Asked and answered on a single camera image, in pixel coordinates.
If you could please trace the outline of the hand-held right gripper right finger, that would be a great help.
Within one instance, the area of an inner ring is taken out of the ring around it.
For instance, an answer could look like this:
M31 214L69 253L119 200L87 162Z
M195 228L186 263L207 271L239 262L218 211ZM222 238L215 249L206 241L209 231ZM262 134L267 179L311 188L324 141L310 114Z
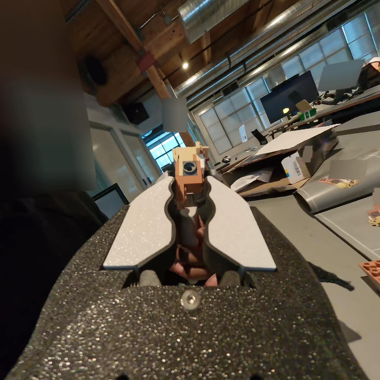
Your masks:
M276 271L277 266L248 203L208 176L203 260L214 273Z

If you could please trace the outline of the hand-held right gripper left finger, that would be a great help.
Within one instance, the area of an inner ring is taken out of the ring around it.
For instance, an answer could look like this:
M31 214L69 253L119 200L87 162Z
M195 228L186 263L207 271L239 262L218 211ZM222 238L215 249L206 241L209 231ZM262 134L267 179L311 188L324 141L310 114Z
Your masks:
M175 242L176 227L168 207L174 177L162 175L129 205L105 258L105 269L140 269Z

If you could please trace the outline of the tan and brown toy brick model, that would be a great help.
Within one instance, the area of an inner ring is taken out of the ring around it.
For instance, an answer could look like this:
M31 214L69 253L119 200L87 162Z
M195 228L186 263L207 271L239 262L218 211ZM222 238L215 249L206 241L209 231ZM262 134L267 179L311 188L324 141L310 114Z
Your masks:
M208 161L208 146L196 142L193 147L178 147L172 150L175 174L175 200L179 210L187 206L188 193L201 193L204 185L205 163Z

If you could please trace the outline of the person's left hand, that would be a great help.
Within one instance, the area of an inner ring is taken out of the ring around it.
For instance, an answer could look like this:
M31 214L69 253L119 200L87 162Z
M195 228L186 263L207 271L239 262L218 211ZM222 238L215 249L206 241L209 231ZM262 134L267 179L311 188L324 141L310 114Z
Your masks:
M203 242L205 223L201 217L197 220L197 245L185 245L182 240L177 243L176 259L170 271L187 280L205 280L206 287L218 286L217 275L203 261Z

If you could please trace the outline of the black framed glass partition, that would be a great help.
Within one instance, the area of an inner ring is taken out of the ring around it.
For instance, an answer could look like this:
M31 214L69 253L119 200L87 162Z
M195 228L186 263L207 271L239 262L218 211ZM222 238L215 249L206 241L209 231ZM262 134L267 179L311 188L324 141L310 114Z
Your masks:
M123 191L117 183L92 197L100 211L109 219L113 217L124 205L129 205Z

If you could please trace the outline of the white crumpled paper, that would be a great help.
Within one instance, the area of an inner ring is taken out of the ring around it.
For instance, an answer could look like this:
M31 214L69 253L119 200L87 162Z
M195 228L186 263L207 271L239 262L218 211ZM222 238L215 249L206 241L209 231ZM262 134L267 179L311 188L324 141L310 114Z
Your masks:
M248 187L249 185L251 185L252 183L254 183L255 181L268 183L271 178L271 175L272 175L271 172L265 172L265 173L263 172L263 173L259 173L259 175L254 175L254 174L247 175L247 176L237 179L233 184L231 184L230 188L231 190L235 192L240 192L246 187Z

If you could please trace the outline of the grey office table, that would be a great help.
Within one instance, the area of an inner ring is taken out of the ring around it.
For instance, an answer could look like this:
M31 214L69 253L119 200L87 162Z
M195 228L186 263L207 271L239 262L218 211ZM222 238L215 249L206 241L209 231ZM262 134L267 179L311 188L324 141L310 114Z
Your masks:
M225 166L233 166L236 163L239 163L240 161L244 160L245 158L253 155L259 149L261 149L262 145L252 146L250 148L245 148L243 151L239 153L232 154L231 151L225 152L219 156L218 159L216 159L216 163L210 164L211 169L220 170L222 167ZM225 163L222 161L223 158L230 157L230 161L228 163Z

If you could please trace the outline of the grey instruction booklet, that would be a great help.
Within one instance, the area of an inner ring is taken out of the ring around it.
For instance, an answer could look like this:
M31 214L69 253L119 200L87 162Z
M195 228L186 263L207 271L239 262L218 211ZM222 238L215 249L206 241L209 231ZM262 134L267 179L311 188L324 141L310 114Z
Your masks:
M368 259L380 258L379 149L357 158L366 164L366 178L359 181L309 180L295 196L313 216Z

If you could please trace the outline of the open cardboard box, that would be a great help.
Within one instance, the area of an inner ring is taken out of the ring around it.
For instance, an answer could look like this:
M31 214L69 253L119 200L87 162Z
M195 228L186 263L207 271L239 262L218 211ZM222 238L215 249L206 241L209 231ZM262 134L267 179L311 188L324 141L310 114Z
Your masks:
M271 172L268 183L255 181L237 194L250 198L295 191L316 173L338 144L335 127L339 125L283 133L222 174L222 180L230 187L241 177Z

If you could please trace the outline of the brown toy brick hull piece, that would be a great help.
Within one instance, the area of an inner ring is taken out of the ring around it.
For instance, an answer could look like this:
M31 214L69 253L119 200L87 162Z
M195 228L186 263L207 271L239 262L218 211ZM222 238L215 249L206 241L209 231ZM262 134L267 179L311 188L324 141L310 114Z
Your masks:
M380 292L380 260L367 261L358 264L365 273L363 279L376 291Z

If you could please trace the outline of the large dark monitor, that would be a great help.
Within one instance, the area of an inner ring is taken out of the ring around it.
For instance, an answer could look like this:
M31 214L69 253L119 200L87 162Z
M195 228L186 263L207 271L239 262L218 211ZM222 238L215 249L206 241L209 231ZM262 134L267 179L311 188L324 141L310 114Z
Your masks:
M293 116L297 113L296 104L302 100L311 103L317 99L319 93L314 82L311 71L302 75L295 75L262 97L260 102L268 117L269 122L275 123L287 115Z

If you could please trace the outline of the long office table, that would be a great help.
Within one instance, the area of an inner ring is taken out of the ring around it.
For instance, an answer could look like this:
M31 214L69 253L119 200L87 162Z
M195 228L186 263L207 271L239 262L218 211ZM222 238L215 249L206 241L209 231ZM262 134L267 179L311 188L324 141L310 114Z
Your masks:
M271 127L268 130L264 131L264 137L268 138L268 136L272 136L271 138L274 139L274 135L278 132L292 130L298 128L299 126L313 122L315 120L320 121L325 116L334 115L337 112L345 111L347 109L351 111L353 107L356 107L362 103L370 102L374 99L378 99L379 97L380 86L378 85L368 90L365 90L362 94L352 97L343 103L326 106L324 109L317 111L314 116L306 120L301 121L299 119L294 118L293 120L290 120L288 122L282 122L280 124L277 124L274 127Z

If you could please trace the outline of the black wall speaker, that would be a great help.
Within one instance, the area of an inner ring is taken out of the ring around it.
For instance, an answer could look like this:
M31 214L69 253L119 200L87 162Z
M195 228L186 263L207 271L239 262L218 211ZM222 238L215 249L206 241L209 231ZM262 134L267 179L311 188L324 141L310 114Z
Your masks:
M142 102L134 102L129 104L122 104L121 108L126 115L127 119L135 125L140 125L147 119L149 115L145 109L145 106Z

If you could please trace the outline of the long silver duct pipe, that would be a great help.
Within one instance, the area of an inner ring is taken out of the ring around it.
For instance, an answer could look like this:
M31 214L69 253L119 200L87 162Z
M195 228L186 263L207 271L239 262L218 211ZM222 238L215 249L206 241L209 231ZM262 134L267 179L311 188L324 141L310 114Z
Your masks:
M378 6L379 3L371 3L371 7L351 9L351 11L343 10L338 15L333 16L322 25L315 27L311 32L308 32L302 38L298 38L287 48L283 48L278 53L271 53L266 55L264 58L257 60L256 58L251 58L244 61L228 71L226 74L217 78L210 85L206 86L199 94L190 97L187 100L187 107L196 107L212 97L215 93L218 93L223 88L228 86L231 82L237 81L238 85L247 85L253 80L257 79L260 75L263 75L270 71L273 67L278 64L282 64L286 59L298 54L300 51L308 48L313 43L324 38L330 32L334 31L336 28L350 22L353 18L359 14L369 11L373 13L373 8Z
M240 44L198 71L187 81L174 89L177 97L187 98L198 89L216 79L222 73L242 62L261 48L268 48L268 54L277 49L276 40L280 38L279 47L285 44L284 38L290 39L316 26L326 17L351 5L354 1L338 0L302 0L298 1L277 17L252 33Z

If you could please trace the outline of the large silver ventilation duct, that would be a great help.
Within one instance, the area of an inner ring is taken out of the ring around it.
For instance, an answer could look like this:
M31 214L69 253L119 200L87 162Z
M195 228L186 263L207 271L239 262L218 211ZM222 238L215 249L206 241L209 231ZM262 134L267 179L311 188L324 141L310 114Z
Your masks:
M178 10L178 29L188 44L194 43L220 23L228 25L228 32L272 1L186 1Z

